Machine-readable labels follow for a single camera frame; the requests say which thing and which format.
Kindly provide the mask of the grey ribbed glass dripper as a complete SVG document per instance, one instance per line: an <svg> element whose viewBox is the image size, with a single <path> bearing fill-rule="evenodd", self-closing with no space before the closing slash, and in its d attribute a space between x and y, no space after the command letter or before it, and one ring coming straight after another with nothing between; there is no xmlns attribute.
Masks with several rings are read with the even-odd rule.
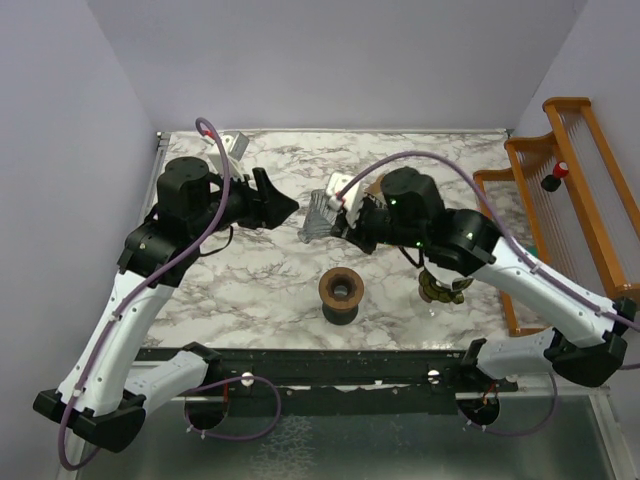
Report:
<svg viewBox="0 0 640 480"><path fill-rule="evenodd" d="M337 212L329 205L328 197L323 190L313 190L302 227L297 236L304 244L331 236Z"/></svg>

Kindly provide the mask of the round wooden dripper base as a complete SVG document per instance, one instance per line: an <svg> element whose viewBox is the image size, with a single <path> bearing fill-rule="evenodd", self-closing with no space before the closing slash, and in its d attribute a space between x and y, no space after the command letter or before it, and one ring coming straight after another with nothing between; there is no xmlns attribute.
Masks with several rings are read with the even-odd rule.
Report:
<svg viewBox="0 0 640 480"><path fill-rule="evenodd" d="M348 311L360 304L364 282L354 270L336 267L321 276L318 292L322 303L330 309Z"/></svg>

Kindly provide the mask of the white paper coffee filter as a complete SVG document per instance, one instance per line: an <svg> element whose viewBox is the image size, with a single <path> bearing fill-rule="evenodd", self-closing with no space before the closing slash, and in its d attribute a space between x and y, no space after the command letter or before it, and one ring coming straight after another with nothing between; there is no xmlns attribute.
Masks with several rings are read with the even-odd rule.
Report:
<svg viewBox="0 0 640 480"><path fill-rule="evenodd" d="M451 290L453 292L461 292L467 289L473 283L473 281L474 279L470 277L456 279L451 283Z"/></svg>

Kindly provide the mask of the green glass dripper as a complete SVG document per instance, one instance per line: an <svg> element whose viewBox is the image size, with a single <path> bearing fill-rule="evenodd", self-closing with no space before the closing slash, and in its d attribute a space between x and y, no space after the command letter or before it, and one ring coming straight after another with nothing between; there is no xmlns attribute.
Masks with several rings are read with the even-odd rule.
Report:
<svg viewBox="0 0 640 480"><path fill-rule="evenodd" d="M418 292L427 302L438 301L442 303L462 304L464 291L453 292L451 284L445 284L438 280L428 269L424 268L418 276Z"/></svg>

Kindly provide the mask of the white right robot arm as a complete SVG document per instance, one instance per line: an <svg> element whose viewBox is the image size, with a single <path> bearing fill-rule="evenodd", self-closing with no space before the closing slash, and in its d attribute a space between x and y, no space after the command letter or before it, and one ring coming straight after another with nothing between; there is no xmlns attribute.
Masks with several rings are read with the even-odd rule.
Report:
<svg viewBox="0 0 640 480"><path fill-rule="evenodd" d="M497 288L550 325L528 336L473 342L459 367L467 389L549 372L598 387L621 369L627 343L613 318L631 319L630 302L580 287L508 239L481 212L446 207L433 178L413 168L386 174L380 188L382 207L365 197L359 180L333 173L325 190L339 213L333 235L367 254L379 244L416 248L429 263Z"/></svg>

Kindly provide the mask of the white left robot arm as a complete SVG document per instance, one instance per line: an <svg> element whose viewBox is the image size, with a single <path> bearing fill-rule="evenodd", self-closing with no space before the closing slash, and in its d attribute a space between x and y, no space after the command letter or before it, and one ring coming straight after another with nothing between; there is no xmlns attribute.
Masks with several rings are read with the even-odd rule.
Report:
<svg viewBox="0 0 640 480"><path fill-rule="evenodd" d="M147 416L188 391L206 395L220 385L217 352L193 342L137 378L130 368L158 313L212 233L237 225L273 230L299 208L262 168L233 178L196 157L170 161L157 179L157 202L129 234L118 260L110 299L83 353L55 389L38 393L33 408L67 433L118 453Z"/></svg>

